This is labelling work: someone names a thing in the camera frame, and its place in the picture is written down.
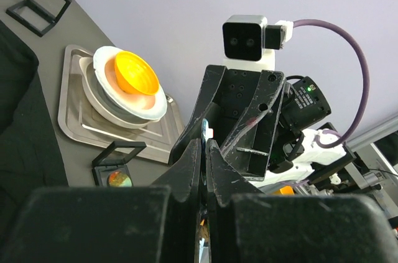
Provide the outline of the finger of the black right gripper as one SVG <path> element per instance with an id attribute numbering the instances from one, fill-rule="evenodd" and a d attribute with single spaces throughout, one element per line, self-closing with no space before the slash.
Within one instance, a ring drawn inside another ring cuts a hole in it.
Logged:
<path id="1" fill-rule="evenodd" d="M 229 129 L 220 147 L 230 164 L 266 164 L 275 141 L 285 89 L 282 72 L 227 69 L 220 105 Z"/>
<path id="2" fill-rule="evenodd" d="M 192 115 L 170 151 L 168 166 L 172 166 L 181 158 L 192 139 L 200 137 L 201 120 L 206 118 L 209 112 L 215 112 L 215 108 L 217 108 L 213 100 L 226 70 L 227 68 L 222 65 L 208 65 L 206 67 Z"/>

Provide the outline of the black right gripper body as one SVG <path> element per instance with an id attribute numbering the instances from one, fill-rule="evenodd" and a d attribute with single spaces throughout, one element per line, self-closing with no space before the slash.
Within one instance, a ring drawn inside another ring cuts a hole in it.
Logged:
<path id="1" fill-rule="evenodd" d="M 282 72 L 263 70 L 248 106 L 227 131 L 223 158 L 249 180 L 267 180 L 298 170 L 304 130 L 331 113 L 322 91 L 309 77 L 290 84 Z"/>

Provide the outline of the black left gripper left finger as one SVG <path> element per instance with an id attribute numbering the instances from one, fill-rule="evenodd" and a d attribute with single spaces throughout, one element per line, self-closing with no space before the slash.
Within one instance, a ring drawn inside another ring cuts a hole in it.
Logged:
<path id="1" fill-rule="evenodd" d="M 18 212 L 2 262 L 197 262 L 201 142 L 147 187 L 43 188 Z"/>

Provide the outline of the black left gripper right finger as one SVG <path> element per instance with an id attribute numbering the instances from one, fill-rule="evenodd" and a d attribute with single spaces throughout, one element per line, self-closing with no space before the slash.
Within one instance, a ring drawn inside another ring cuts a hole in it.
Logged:
<path id="1" fill-rule="evenodd" d="M 397 239 L 364 195 L 266 195 L 206 145 L 212 262 L 396 262 Z"/>

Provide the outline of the iridescent round brooch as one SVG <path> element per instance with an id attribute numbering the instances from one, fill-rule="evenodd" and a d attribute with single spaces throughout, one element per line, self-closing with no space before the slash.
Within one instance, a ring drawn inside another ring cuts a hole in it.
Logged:
<path id="1" fill-rule="evenodd" d="M 107 179 L 109 187 L 132 187 L 132 180 L 130 176 L 121 171 L 115 171 L 109 174 Z"/>

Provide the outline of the black button-up shirt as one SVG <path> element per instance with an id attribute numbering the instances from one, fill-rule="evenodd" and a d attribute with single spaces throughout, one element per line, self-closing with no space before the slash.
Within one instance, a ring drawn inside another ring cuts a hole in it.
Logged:
<path id="1" fill-rule="evenodd" d="M 34 190 L 68 186 L 38 67 L 33 50 L 1 24 L 1 241 Z"/>

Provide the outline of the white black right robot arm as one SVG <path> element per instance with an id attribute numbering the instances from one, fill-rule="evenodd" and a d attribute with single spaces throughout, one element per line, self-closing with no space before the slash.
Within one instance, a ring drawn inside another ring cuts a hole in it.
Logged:
<path id="1" fill-rule="evenodd" d="M 210 65 L 169 164 L 201 136 L 207 121 L 223 158 L 258 187 L 331 179 L 354 154 L 337 143 L 330 123 L 313 128 L 330 113 L 321 89 L 307 76 Z"/>

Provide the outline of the black display box near tray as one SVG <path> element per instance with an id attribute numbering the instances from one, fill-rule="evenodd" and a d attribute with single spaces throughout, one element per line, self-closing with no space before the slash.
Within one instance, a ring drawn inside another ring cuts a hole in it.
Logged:
<path id="1" fill-rule="evenodd" d="M 107 148 L 105 148 L 91 161 L 91 171 L 93 174 L 95 185 L 97 187 L 109 187 L 107 184 L 107 179 L 109 177 L 109 174 L 115 171 L 124 172 L 128 174 L 131 178 L 127 164 L 139 153 L 141 153 L 146 147 L 147 145 L 145 142 L 113 141 L 112 143 L 110 143 Z M 131 150 L 124 157 L 112 157 L 111 154 L 117 149 Z"/>

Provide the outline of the yellow bowl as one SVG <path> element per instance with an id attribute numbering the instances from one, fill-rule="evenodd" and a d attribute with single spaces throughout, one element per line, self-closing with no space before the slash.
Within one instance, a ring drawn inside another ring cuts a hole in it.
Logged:
<path id="1" fill-rule="evenodd" d="M 155 71 L 135 53 L 118 52 L 114 58 L 114 71 L 118 86 L 128 94 L 152 96 L 159 91 L 160 83 Z"/>

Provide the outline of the white bowl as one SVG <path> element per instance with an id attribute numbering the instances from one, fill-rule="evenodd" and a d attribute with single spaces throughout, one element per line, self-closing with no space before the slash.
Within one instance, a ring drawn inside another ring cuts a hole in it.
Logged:
<path id="1" fill-rule="evenodd" d="M 167 100 L 160 85 L 152 96 L 128 94 L 117 84 L 114 58 L 120 48 L 103 46 L 92 58 L 82 58 L 83 91 L 92 107 L 111 123 L 128 129 L 139 129 L 159 121 L 167 112 Z"/>

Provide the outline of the stainless steel tray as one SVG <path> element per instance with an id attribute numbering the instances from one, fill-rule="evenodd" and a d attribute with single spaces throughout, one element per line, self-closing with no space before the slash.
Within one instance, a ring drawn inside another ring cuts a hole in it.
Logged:
<path id="1" fill-rule="evenodd" d="M 92 52 L 78 45 L 65 47 L 58 125 L 69 138 L 102 148 L 116 140 L 145 142 L 140 157 L 166 164 L 185 128 L 177 103 L 166 98 L 167 112 L 157 122 L 110 110 L 110 100 L 95 80 Z"/>

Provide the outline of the open black display box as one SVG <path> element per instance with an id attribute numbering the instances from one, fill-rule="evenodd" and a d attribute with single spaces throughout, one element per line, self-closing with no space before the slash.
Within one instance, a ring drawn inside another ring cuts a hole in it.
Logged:
<path id="1" fill-rule="evenodd" d="M 6 14 L 43 37 L 60 21 L 72 0 L 22 0 L 6 9 Z"/>

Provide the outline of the aluminium frame rail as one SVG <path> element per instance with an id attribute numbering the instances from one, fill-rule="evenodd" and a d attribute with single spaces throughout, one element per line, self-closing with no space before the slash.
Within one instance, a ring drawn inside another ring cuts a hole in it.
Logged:
<path id="1" fill-rule="evenodd" d="M 345 170 L 361 193 L 373 197 L 388 218 L 397 216 L 397 116 L 377 125 L 348 145 L 357 162 Z"/>

